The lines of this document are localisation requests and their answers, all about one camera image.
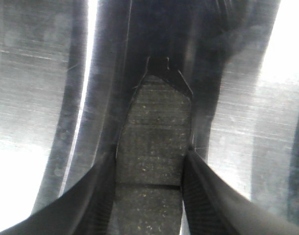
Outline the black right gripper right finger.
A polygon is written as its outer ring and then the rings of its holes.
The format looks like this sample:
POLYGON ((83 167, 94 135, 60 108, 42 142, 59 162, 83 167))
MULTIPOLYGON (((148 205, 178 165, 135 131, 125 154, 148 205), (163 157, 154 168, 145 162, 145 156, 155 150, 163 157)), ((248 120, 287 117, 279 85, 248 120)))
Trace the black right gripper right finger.
POLYGON ((192 235, 299 235, 299 227, 240 195, 189 149, 181 184, 192 235))

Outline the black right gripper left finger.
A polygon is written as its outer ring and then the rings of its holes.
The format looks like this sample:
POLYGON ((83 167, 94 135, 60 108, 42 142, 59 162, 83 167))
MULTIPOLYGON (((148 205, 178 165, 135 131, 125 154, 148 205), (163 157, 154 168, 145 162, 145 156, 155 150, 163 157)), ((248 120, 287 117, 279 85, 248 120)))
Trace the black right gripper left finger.
POLYGON ((105 235, 115 195, 116 147, 61 197, 2 235, 105 235))

